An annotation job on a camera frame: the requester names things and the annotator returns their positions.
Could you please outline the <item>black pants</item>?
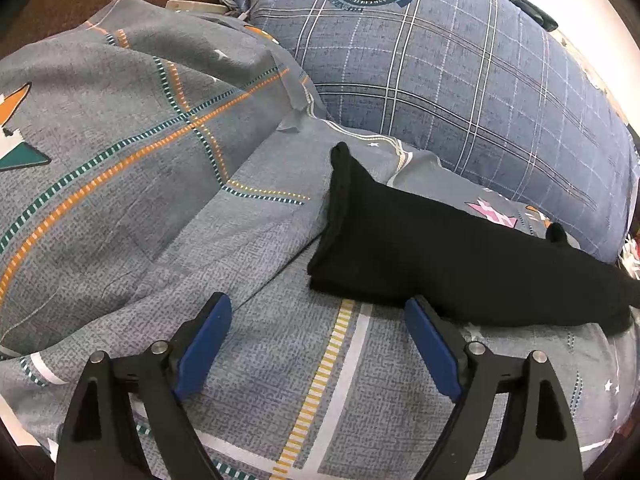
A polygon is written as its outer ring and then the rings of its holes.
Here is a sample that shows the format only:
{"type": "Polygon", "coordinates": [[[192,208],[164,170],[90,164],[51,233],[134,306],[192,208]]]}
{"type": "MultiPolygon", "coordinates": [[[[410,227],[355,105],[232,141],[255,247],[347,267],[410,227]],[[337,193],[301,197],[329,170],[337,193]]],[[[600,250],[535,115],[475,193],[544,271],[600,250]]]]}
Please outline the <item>black pants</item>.
{"type": "Polygon", "coordinates": [[[375,182],[345,143],[332,148],[326,229],[307,272],[317,292],[401,308],[424,297],[444,320],[626,330],[639,283],[570,247],[375,182]]]}

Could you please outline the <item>grey patterned bed sheet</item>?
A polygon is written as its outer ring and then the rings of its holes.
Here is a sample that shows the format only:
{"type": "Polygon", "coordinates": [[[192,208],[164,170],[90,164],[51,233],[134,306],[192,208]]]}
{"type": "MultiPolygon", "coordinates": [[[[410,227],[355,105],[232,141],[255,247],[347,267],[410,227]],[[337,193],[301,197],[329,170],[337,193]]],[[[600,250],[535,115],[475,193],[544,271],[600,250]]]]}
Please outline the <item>grey patterned bed sheet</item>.
{"type": "Polygon", "coordinates": [[[326,114],[287,50],[225,16],[115,0],[1,63],[1,394],[44,448],[92,352],[131,356],[215,292],[231,330],[186,414],[227,476],[408,479],[451,411],[401,310],[315,292],[330,151],[478,226],[528,203],[326,114]]]}

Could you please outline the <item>blue plaid pillow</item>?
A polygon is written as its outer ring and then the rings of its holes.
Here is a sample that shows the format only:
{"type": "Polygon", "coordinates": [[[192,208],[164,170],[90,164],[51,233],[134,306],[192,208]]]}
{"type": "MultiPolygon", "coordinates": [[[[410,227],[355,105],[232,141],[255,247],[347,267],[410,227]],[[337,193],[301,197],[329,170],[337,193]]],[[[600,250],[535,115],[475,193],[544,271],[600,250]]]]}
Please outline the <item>blue plaid pillow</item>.
{"type": "Polygon", "coordinates": [[[311,78],[333,119],[437,155],[613,261],[639,157],[604,92],[518,0],[222,0],[311,78]]]}

